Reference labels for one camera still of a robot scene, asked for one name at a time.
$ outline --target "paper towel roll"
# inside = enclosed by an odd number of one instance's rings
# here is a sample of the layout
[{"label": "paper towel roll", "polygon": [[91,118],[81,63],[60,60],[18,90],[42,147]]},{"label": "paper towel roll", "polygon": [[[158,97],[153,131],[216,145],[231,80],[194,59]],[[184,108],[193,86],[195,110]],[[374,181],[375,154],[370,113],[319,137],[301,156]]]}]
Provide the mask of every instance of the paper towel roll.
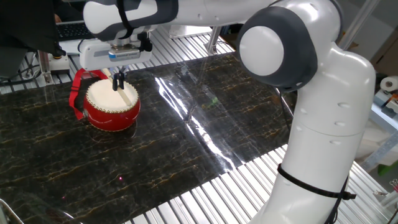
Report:
[{"label": "paper towel roll", "polygon": [[387,77],[380,83],[380,88],[387,91],[398,90],[398,77]]}]

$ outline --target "drumstick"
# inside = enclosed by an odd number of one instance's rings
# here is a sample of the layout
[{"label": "drumstick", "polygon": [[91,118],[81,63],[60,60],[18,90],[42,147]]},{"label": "drumstick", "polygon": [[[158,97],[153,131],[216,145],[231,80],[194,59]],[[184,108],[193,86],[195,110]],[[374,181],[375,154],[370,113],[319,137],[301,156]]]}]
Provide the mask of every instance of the drumstick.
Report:
[{"label": "drumstick", "polygon": [[[109,71],[109,69],[104,68],[101,70],[107,77],[108,79],[111,81],[111,83],[113,82],[113,78],[112,78],[112,74]],[[123,99],[123,101],[128,105],[131,106],[131,102],[129,100],[129,98],[127,97],[126,93],[120,88],[120,86],[118,86],[118,93],[121,96],[121,98]]]}]

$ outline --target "keyboard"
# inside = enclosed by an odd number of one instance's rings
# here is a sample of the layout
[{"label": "keyboard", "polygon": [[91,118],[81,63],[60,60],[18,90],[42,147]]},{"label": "keyboard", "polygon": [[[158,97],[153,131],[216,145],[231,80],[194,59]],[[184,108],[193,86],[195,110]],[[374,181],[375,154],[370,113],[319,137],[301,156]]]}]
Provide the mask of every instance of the keyboard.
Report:
[{"label": "keyboard", "polygon": [[71,23],[71,24],[57,24],[58,40],[80,40],[94,38],[84,22]]}]

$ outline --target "drum head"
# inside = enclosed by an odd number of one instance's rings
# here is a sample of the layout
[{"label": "drum head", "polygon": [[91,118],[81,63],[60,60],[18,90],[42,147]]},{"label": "drum head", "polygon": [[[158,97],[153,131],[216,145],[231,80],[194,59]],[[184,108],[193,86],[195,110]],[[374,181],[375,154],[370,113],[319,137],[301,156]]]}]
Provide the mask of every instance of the drum head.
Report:
[{"label": "drum head", "polygon": [[100,80],[92,84],[87,91],[87,101],[97,110],[107,113],[123,113],[131,110],[138,101],[137,90],[124,82],[124,90],[131,105],[127,105],[117,91],[113,91],[109,80]]}]

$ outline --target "black marble surface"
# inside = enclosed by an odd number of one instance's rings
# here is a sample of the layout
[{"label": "black marble surface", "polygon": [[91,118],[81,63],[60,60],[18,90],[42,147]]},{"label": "black marble surface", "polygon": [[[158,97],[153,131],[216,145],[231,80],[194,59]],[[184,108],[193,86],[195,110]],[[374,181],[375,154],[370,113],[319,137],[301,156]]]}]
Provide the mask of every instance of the black marble surface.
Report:
[{"label": "black marble surface", "polygon": [[287,142],[279,98],[234,54],[127,81],[142,107],[120,133],[76,120],[71,83],[0,96],[0,198],[25,223],[120,224]]}]

